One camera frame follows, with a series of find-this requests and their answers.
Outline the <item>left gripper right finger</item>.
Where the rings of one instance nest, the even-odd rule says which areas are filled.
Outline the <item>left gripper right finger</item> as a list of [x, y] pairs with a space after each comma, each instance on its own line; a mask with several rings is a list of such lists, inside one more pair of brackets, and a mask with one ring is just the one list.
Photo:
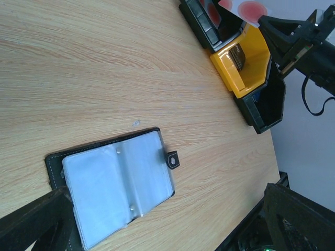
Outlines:
[[263, 209], [275, 250], [334, 250], [334, 212], [269, 183]]

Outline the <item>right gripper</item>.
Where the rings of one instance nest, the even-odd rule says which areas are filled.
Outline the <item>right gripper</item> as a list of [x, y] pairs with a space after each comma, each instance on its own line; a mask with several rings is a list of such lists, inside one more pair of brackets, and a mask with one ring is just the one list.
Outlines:
[[316, 9], [305, 21], [263, 15], [258, 23], [282, 77], [297, 69], [334, 95], [334, 44], [328, 40], [334, 31], [334, 5]]

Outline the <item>black card holder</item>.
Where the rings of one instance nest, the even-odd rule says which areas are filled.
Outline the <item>black card holder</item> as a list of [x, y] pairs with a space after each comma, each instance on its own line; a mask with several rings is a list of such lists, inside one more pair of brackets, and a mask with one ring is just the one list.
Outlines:
[[89, 250], [174, 196], [169, 152], [161, 130], [147, 128], [48, 154], [52, 189], [67, 186], [75, 226], [66, 250]]

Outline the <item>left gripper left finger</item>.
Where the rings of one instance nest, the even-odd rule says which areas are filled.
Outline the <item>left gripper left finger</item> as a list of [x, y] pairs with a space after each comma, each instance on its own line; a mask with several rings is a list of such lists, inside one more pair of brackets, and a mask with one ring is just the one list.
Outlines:
[[66, 250], [74, 226], [67, 186], [1, 218], [1, 250]]

